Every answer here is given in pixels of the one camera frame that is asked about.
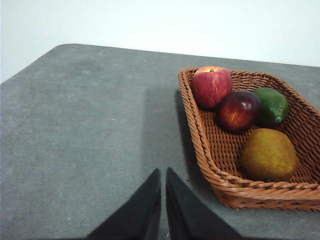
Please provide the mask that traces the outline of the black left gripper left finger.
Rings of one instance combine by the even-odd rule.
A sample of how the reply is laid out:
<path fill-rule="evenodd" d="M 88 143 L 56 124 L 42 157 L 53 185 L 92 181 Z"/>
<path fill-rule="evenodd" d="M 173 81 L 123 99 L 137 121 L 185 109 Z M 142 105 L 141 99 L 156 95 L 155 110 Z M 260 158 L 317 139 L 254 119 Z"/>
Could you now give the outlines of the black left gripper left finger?
<path fill-rule="evenodd" d="M 156 240 L 161 215 L 161 173 L 154 169 L 129 200 L 94 229 L 88 240 Z"/>

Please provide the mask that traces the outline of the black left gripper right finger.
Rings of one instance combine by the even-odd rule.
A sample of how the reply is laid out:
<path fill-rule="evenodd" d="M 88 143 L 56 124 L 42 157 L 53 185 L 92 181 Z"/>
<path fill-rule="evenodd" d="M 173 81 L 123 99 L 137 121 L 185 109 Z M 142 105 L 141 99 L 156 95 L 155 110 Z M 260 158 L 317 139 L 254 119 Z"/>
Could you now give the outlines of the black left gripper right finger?
<path fill-rule="evenodd" d="M 187 187 L 177 173 L 166 170 L 166 211 L 172 240 L 244 240 Z"/>

